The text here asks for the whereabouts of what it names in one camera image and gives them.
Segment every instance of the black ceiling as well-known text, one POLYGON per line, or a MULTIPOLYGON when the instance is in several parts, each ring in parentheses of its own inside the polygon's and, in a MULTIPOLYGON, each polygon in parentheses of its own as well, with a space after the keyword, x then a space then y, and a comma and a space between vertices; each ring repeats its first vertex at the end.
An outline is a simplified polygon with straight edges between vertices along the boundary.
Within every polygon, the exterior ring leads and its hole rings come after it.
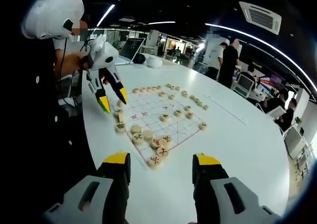
MULTIPOLYGON (((104 19, 100 27, 119 24, 120 28, 139 25, 138 22, 151 23, 175 21, 174 24, 144 25, 135 29, 140 31, 159 30, 176 37, 205 38, 211 28, 205 23, 212 23, 234 28, 260 38, 291 57, 317 85, 317 21, 312 17, 311 3, 314 0, 83 0, 85 11, 90 14, 90 27, 95 27, 111 4, 115 8, 104 19), (252 3, 282 16, 279 35, 246 22, 239 1, 252 3), (135 21, 119 21, 123 17, 135 21)), ((253 44, 282 61, 306 84, 317 98, 317 92, 307 78, 287 59, 264 44, 228 30, 219 29, 218 34, 237 37, 253 44)), ((300 84, 287 68, 252 46, 243 45, 243 57, 271 71, 282 74, 289 83, 300 84)))

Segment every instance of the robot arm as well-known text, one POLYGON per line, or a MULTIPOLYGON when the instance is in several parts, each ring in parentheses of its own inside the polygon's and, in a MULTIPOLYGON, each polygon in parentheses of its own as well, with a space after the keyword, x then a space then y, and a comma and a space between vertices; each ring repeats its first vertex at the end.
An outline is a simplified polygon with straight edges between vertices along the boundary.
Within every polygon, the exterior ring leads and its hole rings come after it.
POLYGON ((89 88, 96 95, 99 105, 107 113, 110 113, 110 105, 103 87, 101 76, 105 76, 112 89, 121 101, 126 104, 126 90, 121 83, 119 73, 115 67, 114 59, 118 57, 119 52, 108 42, 105 42, 102 36, 97 37, 91 43, 91 50, 84 60, 88 61, 87 79, 90 81, 89 88))

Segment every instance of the white table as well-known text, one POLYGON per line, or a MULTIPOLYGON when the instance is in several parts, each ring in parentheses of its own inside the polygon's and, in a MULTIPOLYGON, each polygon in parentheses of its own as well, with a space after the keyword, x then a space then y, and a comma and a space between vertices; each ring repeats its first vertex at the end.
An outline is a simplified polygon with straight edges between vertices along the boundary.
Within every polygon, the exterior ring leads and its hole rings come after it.
MULTIPOLYGON (((247 100, 219 83, 183 66, 151 69, 143 65, 118 66, 124 86, 133 88, 171 83, 207 104, 194 107, 208 130, 199 132, 170 153, 157 170, 143 164, 127 135, 115 133, 113 115, 104 113, 83 75, 82 99, 86 134, 96 167, 119 151, 131 153, 130 197, 126 219, 131 224, 186 224, 197 220, 192 184, 192 156, 204 153, 221 161, 229 176, 239 178, 279 215, 289 192, 286 149, 276 124, 247 100)), ((106 86, 107 93, 113 93, 106 86)))

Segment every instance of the cable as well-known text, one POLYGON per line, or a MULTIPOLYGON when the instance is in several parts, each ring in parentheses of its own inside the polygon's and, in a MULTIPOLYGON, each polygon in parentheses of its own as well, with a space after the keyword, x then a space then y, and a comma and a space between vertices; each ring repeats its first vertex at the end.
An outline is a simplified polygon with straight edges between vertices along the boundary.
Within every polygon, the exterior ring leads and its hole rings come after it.
MULTIPOLYGON (((62 89, 62 85, 61 85, 61 70, 62 70, 62 67, 63 67, 63 63, 64 63, 64 58, 65 58, 65 53, 66 53, 66 45, 67 45, 67 37, 65 39, 65 46, 64 46, 64 53, 63 53, 63 58, 61 59, 61 64, 60 64, 60 70, 59 70, 59 86, 60 86, 60 93, 63 97, 63 89, 62 89)), ((77 110, 77 107, 76 106, 73 106, 72 104, 69 104, 68 102, 66 102, 65 98, 63 98, 64 102, 71 106, 72 108, 75 108, 77 110)))

